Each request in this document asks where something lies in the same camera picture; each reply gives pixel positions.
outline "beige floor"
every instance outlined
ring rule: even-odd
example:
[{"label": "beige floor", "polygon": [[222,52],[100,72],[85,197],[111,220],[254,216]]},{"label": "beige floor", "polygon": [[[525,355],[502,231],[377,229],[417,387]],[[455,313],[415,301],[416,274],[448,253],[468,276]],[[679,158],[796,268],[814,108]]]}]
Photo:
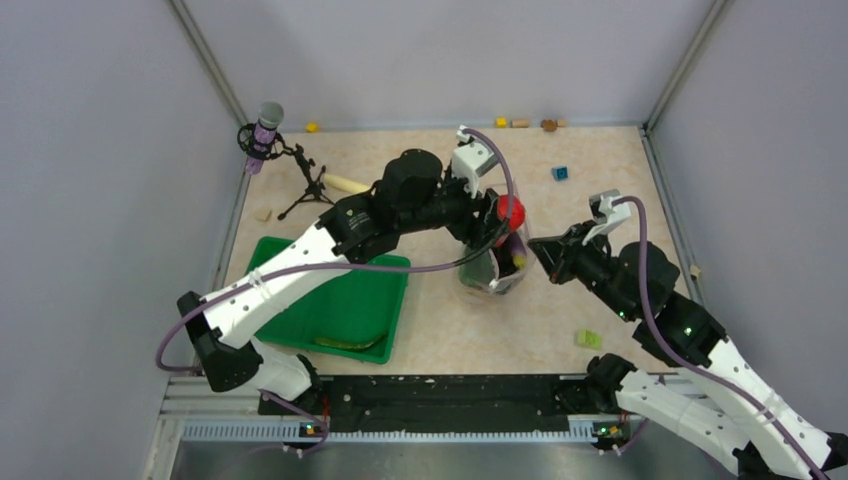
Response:
[{"label": "beige floor", "polygon": [[[528,212],[533,236],[562,234],[570,225],[588,220],[587,199],[611,188],[636,195],[648,209],[648,232],[677,263],[666,219],[635,127],[568,128],[555,133],[532,129],[486,129],[503,151]],[[452,130],[288,134],[307,156],[328,172],[371,184],[386,162],[407,148],[423,148],[450,159],[455,146]],[[551,168],[566,165],[569,179],[555,182]],[[502,182],[493,170],[489,183]],[[305,182],[288,157],[268,162],[251,180],[244,213],[233,248],[227,283],[245,269],[263,236],[297,238],[326,209],[324,204],[299,206],[280,222],[276,215],[301,195]],[[333,189],[327,195],[345,194]],[[253,218],[260,208],[273,209],[268,222]],[[637,240],[634,218],[613,232],[614,251]],[[458,244],[446,231],[404,236],[396,254],[413,265],[442,263],[458,258]],[[683,281],[678,290],[685,291]],[[589,360],[602,352],[575,345],[575,333],[589,328],[602,335],[602,352],[613,352],[651,371],[667,368],[630,339],[635,328],[625,324],[582,285],[548,283],[539,265],[500,301],[481,303],[460,289],[454,271],[411,275],[398,324],[392,358],[375,365],[343,357],[309,353],[323,374],[463,374],[584,372]],[[282,348],[283,351],[294,351]]]}]

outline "clear plastic cup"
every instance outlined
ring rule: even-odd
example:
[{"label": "clear plastic cup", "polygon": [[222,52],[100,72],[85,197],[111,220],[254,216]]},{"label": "clear plastic cup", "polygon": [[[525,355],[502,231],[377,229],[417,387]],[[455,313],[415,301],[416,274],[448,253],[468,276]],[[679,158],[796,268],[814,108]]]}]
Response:
[{"label": "clear plastic cup", "polygon": [[[506,184],[500,183],[484,188],[492,188],[499,195],[506,195]],[[518,186],[513,180],[516,198],[521,198]],[[478,297],[491,298],[509,293],[527,275],[536,262],[536,256],[527,247],[530,239],[530,225],[525,216],[524,223],[513,232],[512,237],[501,247],[492,247],[483,255],[460,265],[457,269],[460,284],[464,290]],[[464,247],[462,256],[471,253]]]}]

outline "red ball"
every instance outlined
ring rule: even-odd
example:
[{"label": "red ball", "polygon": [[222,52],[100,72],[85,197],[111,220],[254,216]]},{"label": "red ball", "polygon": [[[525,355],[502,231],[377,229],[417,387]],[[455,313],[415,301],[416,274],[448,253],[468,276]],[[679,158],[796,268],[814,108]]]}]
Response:
[{"label": "red ball", "polygon": [[[498,218],[503,220],[506,218],[506,207],[509,204],[509,196],[501,195],[498,197]],[[509,218],[509,231],[514,232],[518,227],[524,224],[524,205],[518,197],[512,199],[512,216]]]}]

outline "microphone stand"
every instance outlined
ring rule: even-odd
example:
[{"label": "microphone stand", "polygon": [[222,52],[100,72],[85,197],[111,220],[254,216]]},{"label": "microphone stand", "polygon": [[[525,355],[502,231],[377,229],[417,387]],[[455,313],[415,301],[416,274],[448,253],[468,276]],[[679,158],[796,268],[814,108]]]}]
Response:
[{"label": "microphone stand", "polygon": [[324,173],[327,171],[327,167],[322,165],[321,170],[318,172],[318,178],[313,180],[312,167],[315,166],[315,160],[311,158],[307,159],[306,156],[303,155],[303,147],[301,147],[300,144],[296,143],[292,149],[291,147],[286,146],[286,143],[283,142],[283,155],[294,157],[295,162],[297,162],[297,166],[300,167],[300,172],[303,174],[304,178],[306,178],[306,189],[303,192],[303,195],[295,200],[285,212],[277,215],[277,220],[285,219],[286,215],[288,215],[289,212],[294,210],[294,207],[301,203],[319,202],[333,205],[333,201],[327,198],[327,196],[323,193],[323,191],[327,189],[322,180],[324,178]]}]

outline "gray wall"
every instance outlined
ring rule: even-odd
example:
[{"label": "gray wall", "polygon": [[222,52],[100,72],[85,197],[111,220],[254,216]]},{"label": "gray wall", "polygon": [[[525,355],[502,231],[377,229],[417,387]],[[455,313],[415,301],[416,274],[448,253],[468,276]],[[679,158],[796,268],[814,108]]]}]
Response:
[{"label": "gray wall", "polygon": [[249,112],[284,128],[643,121],[711,0],[188,0]]},{"label": "gray wall", "polygon": [[656,133],[708,306],[801,415],[842,432],[846,23],[841,0],[736,2]]},{"label": "gray wall", "polygon": [[0,478],[138,478],[154,349],[235,198],[234,123],[164,1],[2,2],[0,85]]}]

